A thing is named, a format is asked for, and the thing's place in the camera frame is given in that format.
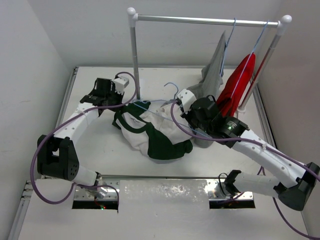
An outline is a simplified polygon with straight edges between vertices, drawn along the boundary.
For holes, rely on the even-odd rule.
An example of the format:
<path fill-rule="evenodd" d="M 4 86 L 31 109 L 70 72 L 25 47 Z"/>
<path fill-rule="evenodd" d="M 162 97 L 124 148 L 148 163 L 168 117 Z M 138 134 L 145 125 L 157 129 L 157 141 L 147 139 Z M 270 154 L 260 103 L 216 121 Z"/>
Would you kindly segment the green and white t shirt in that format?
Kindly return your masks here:
<path fill-rule="evenodd" d="M 114 114 L 112 125 L 118 128 L 130 146 L 143 156 L 172 161 L 193 150 L 191 136 L 172 121 L 171 105 L 149 112 L 151 102 L 133 102 Z"/>

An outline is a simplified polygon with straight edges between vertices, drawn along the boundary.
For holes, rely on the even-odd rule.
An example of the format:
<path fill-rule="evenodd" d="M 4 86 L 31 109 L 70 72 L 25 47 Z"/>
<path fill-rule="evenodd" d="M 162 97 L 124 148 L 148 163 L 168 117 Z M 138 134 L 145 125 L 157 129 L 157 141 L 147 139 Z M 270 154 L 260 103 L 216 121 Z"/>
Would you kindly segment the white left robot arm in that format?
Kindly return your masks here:
<path fill-rule="evenodd" d="M 97 78 L 91 92 L 79 101 L 70 116 L 79 117 L 56 131 L 39 150 L 37 172 L 79 185 L 94 186 L 98 173 L 80 165 L 75 146 L 86 128 L 103 113 L 104 110 L 98 107 L 120 105 L 128 84 L 126 77 Z"/>

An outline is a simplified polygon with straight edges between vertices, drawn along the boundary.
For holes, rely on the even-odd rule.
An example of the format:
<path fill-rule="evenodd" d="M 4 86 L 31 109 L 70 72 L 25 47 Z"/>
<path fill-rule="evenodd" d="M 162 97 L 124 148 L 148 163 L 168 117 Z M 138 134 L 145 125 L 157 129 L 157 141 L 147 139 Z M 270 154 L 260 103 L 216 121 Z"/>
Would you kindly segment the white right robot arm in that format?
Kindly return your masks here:
<path fill-rule="evenodd" d="M 256 135 L 247 124 L 233 116 L 223 116 L 209 96 L 179 96 L 182 117 L 194 129 L 205 132 L 214 141 L 249 157 L 272 176 L 258 176 L 241 170 L 227 174 L 220 189 L 235 196 L 253 192 L 279 199 L 287 207 L 302 211 L 316 185 L 320 167 L 310 162 L 294 162 Z"/>

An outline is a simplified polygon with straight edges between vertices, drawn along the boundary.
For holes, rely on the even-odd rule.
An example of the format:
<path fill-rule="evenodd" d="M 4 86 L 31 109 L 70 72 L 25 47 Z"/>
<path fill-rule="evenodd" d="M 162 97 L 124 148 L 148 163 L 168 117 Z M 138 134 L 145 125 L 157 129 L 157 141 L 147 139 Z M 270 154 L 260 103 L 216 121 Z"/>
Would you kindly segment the red t shirt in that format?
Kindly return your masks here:
<path fill-rule="evenodd" d="M 240 100 L 253 75 L 256 55 L 248 54 L 228 78 L 224 89 L 216 100 L 218 109 L 223 117 L 233 116 Z"/>

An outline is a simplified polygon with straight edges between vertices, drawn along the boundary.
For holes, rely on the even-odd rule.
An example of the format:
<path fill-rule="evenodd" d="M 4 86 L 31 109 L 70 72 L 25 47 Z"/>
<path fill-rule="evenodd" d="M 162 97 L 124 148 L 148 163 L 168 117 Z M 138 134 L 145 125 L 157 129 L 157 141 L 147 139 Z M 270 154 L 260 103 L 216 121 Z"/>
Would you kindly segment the grey t shirt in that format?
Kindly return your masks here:
<path fill-rule="evenodd" d="M 201 70 L 202 80 L 198 84 L 187 88 L 187 90 L 190 90 L 195 95 L 196 100 L 203 97 L 214 97 L 216 99 L 219 88 L 223 84 L 223 79 L 220 76 L 220 68 L 221 68 L 221 63 L 224 55 L 225 41 L 226 41 L 226 36 L 225 36 L 225 33 L 223 33 L 217 44 L 215 52 L 210 60 L 210 63 Z M 181 116 L 178 116 L 178 118 L 179 118 L 179 122 L 183 122 L 183 121 L 187 122 Z M 196 128 L 195 130 L 209 136 L 199 128 Z M 189 134 L 193 134 L 192 130 L 188 129 L 187 131 Z M 193 135 L 196 136 L 196 138 L 194 139 L 194 143 L 200 148 L 208 148 L 213 143 L 212 141 L 205 140 L 204 137 L 200 136 L 199 134 L 193 134 Z"/>

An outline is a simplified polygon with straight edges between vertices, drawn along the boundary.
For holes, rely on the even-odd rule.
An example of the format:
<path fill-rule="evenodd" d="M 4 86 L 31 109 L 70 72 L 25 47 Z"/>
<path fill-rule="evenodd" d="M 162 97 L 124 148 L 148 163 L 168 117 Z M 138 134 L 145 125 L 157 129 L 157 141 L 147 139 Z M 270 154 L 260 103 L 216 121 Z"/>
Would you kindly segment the light blue hanger with grey shirt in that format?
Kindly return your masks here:
<path fill-rule="evenodd" d="M 233 32 L 234 32 L 235 27 L 236 27 L 236 21 L 237 21 L 237 18 L 235 17 L 233 19 L 233 26 L 232 26 L 232 30 L 230 32 L 230 35 L 229 35 L 228 39 L 225 41 L 223 58 L 222 58 L 221 66 L 220 66 L 220 72 L 219 72 L 221 77 L 223 77 L 223 75 L 224 75 L 224 66 L 225 66 L 225 60 L 226 60 L 226 56 L 227 56 L 228 46 L 230 44 L 230 40 L 232 38 Z"/>

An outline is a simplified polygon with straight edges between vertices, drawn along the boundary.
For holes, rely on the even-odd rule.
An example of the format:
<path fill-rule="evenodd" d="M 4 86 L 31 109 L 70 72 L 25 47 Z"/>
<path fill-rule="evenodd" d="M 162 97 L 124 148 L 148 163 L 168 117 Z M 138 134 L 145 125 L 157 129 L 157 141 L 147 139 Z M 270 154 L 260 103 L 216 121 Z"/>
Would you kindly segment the light blue hanger with red shirt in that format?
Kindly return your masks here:
<path fill-rule="evenodd" d="M 244 74 L 244 72 L 245 72 L 245 70 L 246 70 L 246 67 L 247 67 L 247 65 L 248 65 L 248 62 L 250 61 L 251 56 L 252 56 L 253 53 L 255 53 L 255 51 L 256 51 L 256 48 L 257 48 L 257 46 L 258 46 L 258 43 L 259 43 L 262 35 L 264 34 L 265 29 L 267 28 L 267 25 L 268 25 L 269 21 L 270 21 L 270 20 L 268 19 L 268 20 L 266 21 L 266 23 L 264 24 L 263 29 L 262 29 L 260 35 L 258 36 L 258 38 L 257 38 L 257 40 L 256 40 L 256 42 L 255 42 L 255 44 L 254 44 L 254 47 L 253 47 L 251 53 L 248 55 L 248 58 L 247 58 L 247 60 L 246 60 L 246 62 L 245 62 L 245 64 L 244 64 L 244 67 L 242 68 L 241 73 L 240 73 L 239 77 L 237 78 L 236 84 L 235 84 L 235 86 L 234 86 L 234 89 L 233 89 L 232 94 L 231 94 L 231 97 L 230 97 L 231 99 L 233 98 L 233 96 L 234 96 L 234 94 L 235 94 L 235 92 L 236 92 L 236 90 L 237 90 L 237 87 L 238 87 L 238 85 L 239 85 L 239 82 L 240 82 L 240 80 L 241 80 L 241 77 L 243 76 L 243 74 Z"/>

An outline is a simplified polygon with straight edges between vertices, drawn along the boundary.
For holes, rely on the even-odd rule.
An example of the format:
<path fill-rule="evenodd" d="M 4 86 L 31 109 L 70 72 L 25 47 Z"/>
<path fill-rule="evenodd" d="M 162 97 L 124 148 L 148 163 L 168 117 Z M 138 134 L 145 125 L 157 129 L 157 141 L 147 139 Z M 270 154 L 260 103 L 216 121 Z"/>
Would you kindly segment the white metal clothes rack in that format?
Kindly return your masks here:
<path fill-rule="evenodd" d="M 139 64 L 138 64 L 138 51 L 137 51 L 137 38 L 136 38 L 136 23 L 138 21 L 144 22 L 168 22 L 168 23 L 187 23 L 187 24 L 203 24 L 203 25 L 221 25 L 221 26 L 239 26 L 239 27 L 262 27 L 262 28 L 275 28 L 276 34 L 266 51 L 260 66 L 250 84 L 250 87 L 244 96 L 242 103 L 238 106 L 238 113 L 246 112 L 246 105 L 251 97 L 258 81 L 260 75 L 263 73 L 268 61 L 270 60 L 278 42 L 281 37 L 285 34 L 289 25 L 292 22 L 292 17 L 290 15 L 284 15 L 277 22 L 270 21 L 257 21 L 257 20 L 232 20 L 232 19 L 221 19 L 221 18 L 205 18 L 205 17 L 186 17 L 186 16 L 161 16 L 161 15 L 147 15 L 137 13 L 133 7 L 129 7 L 127 10 L 128 25 L 130 32 L 130 42 L 132 51 L 132 61 L 133 61 L 133 73 L 137 81 L 140 80 L 139 77 Z"/>

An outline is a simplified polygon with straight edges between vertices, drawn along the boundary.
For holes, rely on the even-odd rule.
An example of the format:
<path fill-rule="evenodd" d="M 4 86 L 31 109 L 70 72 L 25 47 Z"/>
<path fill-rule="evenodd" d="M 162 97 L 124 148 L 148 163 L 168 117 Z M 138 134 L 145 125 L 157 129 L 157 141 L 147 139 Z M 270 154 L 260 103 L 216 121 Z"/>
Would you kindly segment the shiny metal base plate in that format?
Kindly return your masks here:
<path fill-rule="evenodd" d="M 109 187 L 102 187 L 95 191 L 77 186 L 74 193 L 74 201 L 93 201 L 97 198 L 100 201 L 118 200 L 118 194 L 121 187 L 124 191 L 132 195 L 135 191 L 139 196 L 143 195 L 144 188 L 148 194 L 163 194 L 167 198 L 177 197 L 183 194 L 188 195 L 193 188 L 196 188 L 197 194 L 207 194 L 210 202 L 225 202 L 231 201 L 253 201 L 252 192 L 238 193 L 236 196 L 226 196 L 220 190 L 224 179 L 178 179 L 178 178 L 109 178 L 104 177 L 99 182 L 100 185 L 108 185 Z"/>

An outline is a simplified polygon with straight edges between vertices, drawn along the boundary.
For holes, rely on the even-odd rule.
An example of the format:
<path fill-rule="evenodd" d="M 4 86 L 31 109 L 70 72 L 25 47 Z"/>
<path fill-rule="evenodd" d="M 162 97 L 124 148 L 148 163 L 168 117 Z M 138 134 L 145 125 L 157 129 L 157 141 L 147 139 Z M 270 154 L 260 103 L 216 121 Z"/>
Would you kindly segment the aluminium table frame rail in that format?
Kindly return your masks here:
<path fill-rule="evenodd" d="M 70 78 L 68 80 L 67 83 L 67 87 L 66 87 L 66 91 L 65 94 L 63 96 L 63 101 L 61 104 L 61 108 L 59 111 L 59 115 L 57 118 L 57 122 L 56 122 L 56 126 L 58 126 L 59 124 L 62 123 L 63 118 L 65 116 L 65 112 L 67 109 L 67 105 L 71 96 L 71 92 L 74 86 L 74 82 L 77 76 L 77 72 L 78 72 L 79 67 L 76 66 L 70 75 Z M 20 202 L 19 202 L 19 206 L 17 208 L 16 214 L 15 214 L 15 218 L 13 221 L 13 224 L 11 226 L 10 232 L 9 232 L 9 236 L 8 236 L 8 240 L 18 240 L 21 230 L 22 230 L 22 226 L 27 214 L 27 210 L 31 201 L 31 197 L 32 197 L 32 193 L 33 193 L 33 187 L 31 184 L 30 180 L 27 180 L 23 186 L 23 191 L 20 197 Z"/>

